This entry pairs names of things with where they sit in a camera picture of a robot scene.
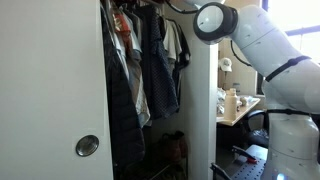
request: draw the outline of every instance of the cable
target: cable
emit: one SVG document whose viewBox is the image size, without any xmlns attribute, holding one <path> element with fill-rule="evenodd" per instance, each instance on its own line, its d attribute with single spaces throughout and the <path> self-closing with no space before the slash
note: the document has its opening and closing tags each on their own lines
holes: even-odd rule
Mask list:
<svg viewBox="0 0 320 180">
<path fill-rule="evenodd" d="M 181 10 L 177 7 L 175 7 L 174 5 L 172 5 L 170 2 L 170 0 L 166 0 L 166 3 L 168 4 L 169 7 L 171 7 L 174 11 L 181 13 L 181 14 L 195 14 L 198 12 L 198 10 L 192 10 L 192 11 L 186 11 L 186 10 Z"/>
<path fill-rule="evenodd" d="M 246 62 L 244 62 L 243 60 L 241 60 L 241 59 L 239 58 L 239 56 L 234 52 L 234 49 L 233 49 L 233 41 L 232 41 L 232 40 L 230 40 L 230 43 L 231 43 L 231 50 L 232 50 L 233 55 L 234 55 L 242 64 L 247 65 L 247 66 L 251 66 L 251 64 L 246 63 Z"/>
</svg>

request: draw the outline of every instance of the light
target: light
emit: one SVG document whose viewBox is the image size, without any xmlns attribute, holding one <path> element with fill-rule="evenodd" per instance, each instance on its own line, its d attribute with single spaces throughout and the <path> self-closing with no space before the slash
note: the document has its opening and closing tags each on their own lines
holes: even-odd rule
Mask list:
<svg viewBox="0 0 320 180">
<path fill-rule="evenodd" d="M 277 176 L 277 180 L 285 180 L 286 179 L 286 177 L 285 177 L 285 175 L 284 174 L 278 174 L 278 176 Z"/>
</svg>

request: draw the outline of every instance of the window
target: window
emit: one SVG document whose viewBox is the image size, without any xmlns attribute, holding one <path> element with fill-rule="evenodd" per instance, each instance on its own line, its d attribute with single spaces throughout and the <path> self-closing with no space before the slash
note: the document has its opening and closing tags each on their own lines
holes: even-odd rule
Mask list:
<svg viewBox="0 0 320 180">
<path fill-rule="evenodd" d="M 320 1 L 262 0 L 277 26 L 286 32 L 291 44 L 302 54 L 320 63 Z M 257 94 L 263 95 L 261 74 L 257 78 Z"/>
</svg>

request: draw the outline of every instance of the closet door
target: closet door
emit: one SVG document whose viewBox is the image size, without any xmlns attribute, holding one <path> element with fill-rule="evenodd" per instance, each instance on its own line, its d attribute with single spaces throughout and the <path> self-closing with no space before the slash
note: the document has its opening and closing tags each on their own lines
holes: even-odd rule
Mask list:
<svg viewBox="0 0 320 180">
<path fill-rule="evenodd" d="M 0 1 L 1 180 L 113 179 L 99 6 Z"/>
</svg>

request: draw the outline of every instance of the round door handle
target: round door handle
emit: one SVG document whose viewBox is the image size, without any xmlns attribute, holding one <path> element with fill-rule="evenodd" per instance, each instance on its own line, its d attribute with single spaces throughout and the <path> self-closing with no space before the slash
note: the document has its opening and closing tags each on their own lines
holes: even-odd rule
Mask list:
<svg viewBox="0 0 320 180">
<path fill-rule="evenodd" d="M 94 135 L 87 135 L 81 138 L 76 146 L 76 153 L 81 157 L 90 156 L 99 146 L 99 139 Z"/>
</svg>

